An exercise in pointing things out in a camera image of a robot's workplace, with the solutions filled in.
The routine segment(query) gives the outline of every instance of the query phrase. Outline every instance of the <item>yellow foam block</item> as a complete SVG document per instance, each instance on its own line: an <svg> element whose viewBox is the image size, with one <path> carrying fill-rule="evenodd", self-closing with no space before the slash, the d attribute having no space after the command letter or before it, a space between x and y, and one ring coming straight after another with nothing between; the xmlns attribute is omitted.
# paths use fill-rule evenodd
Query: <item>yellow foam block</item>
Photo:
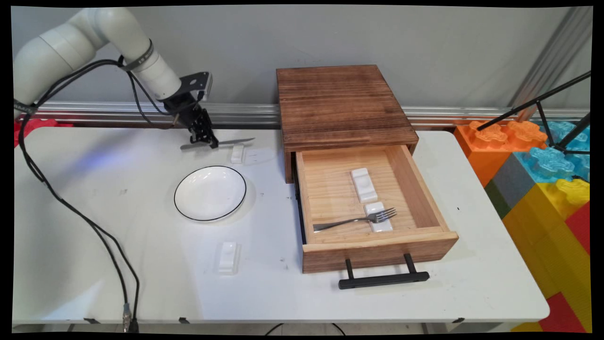
<svg viewBox="0 0 604 340"><path fill-rule="evenodd" d="M579 179L560 179L555 183L538 183L556 212L566 220L590 200L590 184Z"/></svg>
<svg viewBox="0 0 604 340"><path fill-rule="evenodd" d="M533 275L535 282L537 282L537 286L539 286L543 296L546 299L549 299L560 292L560 289L551 279L549 272L541 262L539 255L537 255L537 252L524 235L518 217L512 211L510 211L503 218L503 224L506 226L508 233L516 245L516 248L518 248L518 252L526 263L528 270Z"/></svg>
<svg viewBox="0 0 604 340"><path fill-rule="evenodd" d="M535 251L585 330L591 333L591 265L585 248L564 225L537 242Z"/></svg>
<svg viewBox="0 0 604 340"><path fill-rule="evenodd" d="M539 184L528 193L510 211L518 217L530 244L536 244L549 232L564 225L564 219L549 201Z"/></svg>
<svg viewBox="0 0 604 340"><path fill-rule="evenodd" d="M543 332L538 322L525 322L511 329L512 332Z"/></svg>

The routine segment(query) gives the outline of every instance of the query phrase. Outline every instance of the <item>black handle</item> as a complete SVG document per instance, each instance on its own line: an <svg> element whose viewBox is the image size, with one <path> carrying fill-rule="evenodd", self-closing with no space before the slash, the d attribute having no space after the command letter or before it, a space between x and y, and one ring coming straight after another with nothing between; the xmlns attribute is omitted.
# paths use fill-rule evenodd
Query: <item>black handle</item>
<svg viewBox="0 0 604 340"><path fill-rule="evenodd" d="M360 287L386 286L387 284L399 284L409 282L426 281L430 278L428 272L416 272L415 265L411 254L405 254L405 262L409 268L408 274L395 274L383 276L370 276L368 278L357 278L352 275L352 264L350 259L346 259L346 269L348 270L348 278L340 280L338 287L340 289L352 289Z"/></svg>

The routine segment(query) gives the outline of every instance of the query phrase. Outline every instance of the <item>plate rim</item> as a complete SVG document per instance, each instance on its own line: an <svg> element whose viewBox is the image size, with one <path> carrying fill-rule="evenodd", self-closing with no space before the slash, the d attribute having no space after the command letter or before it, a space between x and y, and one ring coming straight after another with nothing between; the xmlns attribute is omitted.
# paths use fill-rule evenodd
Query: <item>plate rim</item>
<svg viewBox="0 0 604 340"><path fill-rule="evenodd" d="M243 197L241 198L241 201L239 201L239 204L237 204L237 206L235 208L233 208L233 210L227 212L226 214L220 216L220 217L216 217L216 218L212 218L210 220L197 220L196 218L191 218L189 216L186 216L185 214L183 214L183 212L178 209L178 205L176 205L176 191L178 191L178 188L180 188L182 181L184 181L185 179L187 179L187 177L191 176L192 174L194 174L195 172L198 172L199 170L203 170L205 168L214 168L214 167L220 167L220 168L228 168L233 170L234 172L237 173L237 175L241 176L241 179L243 180ZM182 216L188 218L189 220L193 220L193 221L200 221L200 222L208 222L208 221L214 221L214 220L218 220L220 218L223 218L224 216L227 216L228 214L234 212L235 210L237 210L237 208L239 208L239 206L241 205L241 203L243 203L243 200L245 199L245 195L248 193L248 184L245 181L245 178L243 177L243 175L231 168L230 166L225 166L225 165L208 165L208 166L204 166L203 168L199 168L197 170L191 171L188 175L186 175L180 182L178 182L178 185L176 186L176 189L174 190L174 197L173 197L173 201L174 201L174 207L176 208L176 210L178 210L178 212L181 213Z"/></svg>

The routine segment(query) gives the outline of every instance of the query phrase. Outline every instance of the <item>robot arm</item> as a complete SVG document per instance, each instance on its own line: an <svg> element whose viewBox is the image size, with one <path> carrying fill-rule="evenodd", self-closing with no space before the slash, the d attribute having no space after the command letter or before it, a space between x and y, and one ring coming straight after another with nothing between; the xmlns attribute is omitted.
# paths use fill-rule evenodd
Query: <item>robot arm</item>
<svg viewBox="0 0 604 340"><path fill-rule="evenodd" d="M85 8L65 24L25 44L13 62L14 99L31 105L54 82L86 65L109 42L124 56L126 65L140 62L133 74L164 103L168 113L179 114L180 122L191 131L192 143L217 146L207 112L195 104L197 100L159 53L150 49L151 41L124 7ZM13 110L15 119L20 114L21 110Z"/></svg>

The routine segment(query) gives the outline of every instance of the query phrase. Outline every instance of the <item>white plate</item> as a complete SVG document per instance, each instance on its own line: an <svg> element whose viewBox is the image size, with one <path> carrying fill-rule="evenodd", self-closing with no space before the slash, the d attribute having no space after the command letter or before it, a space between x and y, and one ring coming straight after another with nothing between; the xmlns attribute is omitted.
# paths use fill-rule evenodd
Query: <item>white plate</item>
<svg viewBox="0 0 604 340"><path fill-rule="evenodd" d="M183 179L174 193L177 210L196 221L212 221L234 212L245 197L243 176L227 166L208 166Z"/></svg>

